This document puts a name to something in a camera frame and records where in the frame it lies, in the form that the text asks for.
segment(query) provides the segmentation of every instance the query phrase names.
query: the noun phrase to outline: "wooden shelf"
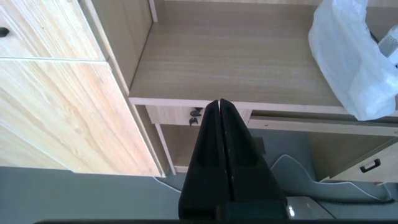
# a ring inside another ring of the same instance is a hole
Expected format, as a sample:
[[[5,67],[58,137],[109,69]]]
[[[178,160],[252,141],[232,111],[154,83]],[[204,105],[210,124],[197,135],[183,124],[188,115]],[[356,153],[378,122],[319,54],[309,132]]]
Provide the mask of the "wooden shelf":
[[[157,5],[159,22],[152,25],[130,97],[226,98],[289,107],[284,111],[298,111],[299,106],[343,110],[308,44],[315,8],[230,2]],[[369,28],[378,38],[396,21],[397,8],[368,9]]]

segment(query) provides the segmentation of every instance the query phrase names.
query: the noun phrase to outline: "cable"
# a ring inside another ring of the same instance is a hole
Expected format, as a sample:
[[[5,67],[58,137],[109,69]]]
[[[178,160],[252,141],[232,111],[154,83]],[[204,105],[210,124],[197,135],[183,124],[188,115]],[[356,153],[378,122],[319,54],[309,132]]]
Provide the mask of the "cable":
[[[323,183],[323,182],[314,181],[314,180],[312,180],[310,174],[307,172],[307,170],[304,168],[304,166],[301,165],[301,163],[299,163],[299,162],[298,162],[297,160],[295,160],[293,157],[291,157],[291,156],[289,156],[289,155],[287,155],[287,154],[281,155],[281,156],[274,162],[274,164],[271,166],[271,170],[275,167],[275,165],[276,165],[283,157],[288,157],[288,158],[290,158],[291,160],[293,160],[295,163],[297,163],[297,164],[304,170],[304,172],[307,174],[308,178],[309,178],[313,183],[322,184],[322,185],[350,184],[350,185],[354,186],[355,188],[357,188],[357,189],[358,189],[359,191],[361,191],[362,193],[364,193],[365,195],[367,195],[368,197],[371,197],[371,198],[373,198],[373,199],[375,199],[375,200],[378,200],[378,201],[380,201],[380,202],[389,202],[389,201],[393,200],[390,191],[387,189],[387,187],[386,187],[385,185],[384,185],[384,188],[385,188],[385,190],[387,191],[387,193],[388,193],[388,195],[389,195],[389,197],[390,197],[389,200],[382,200],[382,199],[379,199],[379,198],[377,198],[377,197],[375,197],[375,196],[373,196],[373,195],[371,195],[371,194],[365,192],[364,190],[362,190],[361,188],[359,188],[357,185],[355,185],[354,183],[349,182],[349,181],[342,181],[342,182],[338,182],[338,183]]]
[[[158,182],[158,183],[160,183],[160,184],[162,184],[162,185],[174,190],[175,192],[181,193],[181,190],[176,189],[175,187],[172,187],[171,185],[166,184],[165,182],[162,182],[162,181],[158,180],[156,177],[153,177],[153,178],[156,180],[156,182]]]
[[[390,202],[391,200],[393,200],[392,195],[391,195],[390,191],[388,190],[388,188],[386,187],[386,185],[383,185],[383,187],[385,188],[386,192],[388,193],[388,196],[389,196],[389,198],[390,198],[389,200],[382,200],[382,199],[379,199],[379,198],[377,198],[377,197],[375,197],[375,196],[373,196],[373,195],[371,195],[371,194],[365,192],[364,190],[362,190],[361,188],[359,188],[357,185],[355,185],[354,183],[349,182],[349,181],[342,181],[342,182],[338,182],[338,183],[323,183],[323,182],[314,181],[314,180],[312,180],[310,174],[307,172],[307,170],[304,168],[304,166],[301,165],[301,163],[299,163],[299,162],[298,162],[297,160],[295,160],[293,157],[291,157],[290,155],[287,155],[287,154],[281,155],[281,156],[274,162],[274,164],[271,166],[271,171],[272,171],[272,169],[275,167],[275,165],[276,165],[283,157],[288,157],[288,158],[290,158],[291,160],[293,160],[295,163],[297,163],[297,164],[304,170],[304,172],[307,174],[308,178],[309,178],[313,183],[322,184],[322,185],[350,184],[350,185],[352,185],[353,187],[357,188],[357,189],[358,189],[359,191],[361,191],[362,193],[364,193],[365,195],[367,195],[368,197],[371,197],[371,198],[373,198],[373,199],[375,199],[375,200],[378,200],[378,201],[380,201],[380,202],[387,202],[387,203],[388,203],[388,202]],[[158,182],[158,183],[160,183],[160,184],[162,184],[162,185],[164,185],[164,186],[166,186],[166,187],[168,187],[168,188],[170,188],[170,189],[172,189],[172,190],[174,190],[174,191],[176,191],[176,192],[178,192],[178,193],[181,193],[181,190],[176,189],[175,187],[172,187],[171,185],[166,184],[166,183],[164,183],[164,182],[158,180],[156,177],[153,177],[153,178],[156,180],[156,182]]]

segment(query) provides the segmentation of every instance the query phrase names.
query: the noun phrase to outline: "gray floor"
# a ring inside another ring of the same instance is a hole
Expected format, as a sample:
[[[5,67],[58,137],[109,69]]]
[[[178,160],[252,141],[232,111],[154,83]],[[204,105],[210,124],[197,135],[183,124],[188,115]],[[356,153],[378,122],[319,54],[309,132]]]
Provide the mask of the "gray floor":
[[[289,158],[272,169],[280,186],[297,195],[373,200],[349,184],[318,185],[305,133],[251,130],[261,136],[266,161],[271,166],[283,154]],[[181,189],[184,174],[170,175],[164,182]],[[367,193],[385,199],[384,187],[355,183]],[[397,187],[388,184],[393,197]],[[69,171],[0,167],[0,223],[33,223],[61,218],[177,219],[179,194],[150,177],[73,174]],[[336,218],[398,219],[398,203],[392,205],[333,205],[323,203]]]

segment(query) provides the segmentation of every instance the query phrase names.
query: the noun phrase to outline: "wooden cabinet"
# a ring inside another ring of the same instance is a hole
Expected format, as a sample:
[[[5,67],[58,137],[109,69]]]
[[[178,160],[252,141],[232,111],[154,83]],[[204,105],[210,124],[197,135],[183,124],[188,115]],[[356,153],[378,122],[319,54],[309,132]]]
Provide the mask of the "wooden cabinet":
[[[189,119],[192,118],[190,113],[195,111],[195,107],[189,106],[146,106],[150,120],[154,124],[175,124],[175,125],[190,125]],[[243,121],[247,124],[251,115],[251,110],[238,109]],[[197,116],[198,124],[200,126],[202,116]]]
[[[105,61],[78,1],[3,0],[0,57]]]
[[[0,166],[66,169],[3,125],[0,126]]]
[[[0,166],[167,173],[159,137],[148,136],[127,99],[152,24],[149,4],[104,4],[1,1],[9,33],[0,38]]]
[[[357,134],[309,135],[318,180],[398,182],[398,138]]]
[[[324,178],[364,180],[351,169],[393,152],[374,149],[396,138],[398,111],[352,120],[312,57],[319,1],[154,2],[151,17],[146,0],[1,1],[0,27],[10,32],[0,38],[0,165],[185,172],[199,129],[189,112],[220,98],[249,128],[373,136],[377,146],[346,149],[351,159]],[[369,29],[381,38],[398,5],[369,5]]]
[[[359,122],[313,59],[308,32],[320,1],[154,2],[158,22],[129,99],[147,109],[173,172],[187,170],[198,134],[199,127],[188,126],[189,112],[220,98],[242,111],[249,128],[325,135],[313,144],[317,173],[323,172],[319,180],[381,181],[355,173],[357,166],[372,166],[367,159],[382,161],[379,170],[398,171],[390,159],[373,156],[391,155],[392,149],[379,146],[398,136],[398,110]],[[379,39],[398,21],[396,1],[369,1],[367,11],[366,22]]]
[[[160,175],[106,62],[0,68],[1,124],[32,147],[74,172]]]

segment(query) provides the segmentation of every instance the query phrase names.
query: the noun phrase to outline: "desk drawer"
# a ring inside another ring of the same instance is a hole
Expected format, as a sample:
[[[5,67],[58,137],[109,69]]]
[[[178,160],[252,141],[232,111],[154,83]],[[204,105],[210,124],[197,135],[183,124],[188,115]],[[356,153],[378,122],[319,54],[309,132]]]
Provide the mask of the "desk drawer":
[[[105,60],[78,1],[5,0],[0,11],[0,57]]]
[[[195,111],[194,107],[189,106],[146,106],[150,120],[153,124],[174,124],[174,125],[190,125],[189,120],[192,118],[191,111]],[[243,121],[247,124],[251,115],[251,110],[237,109]],[[199,126],[202,116],[197,116]]]
[[[381,145],[353,162],[332,180],[398,182],[398,138]]]

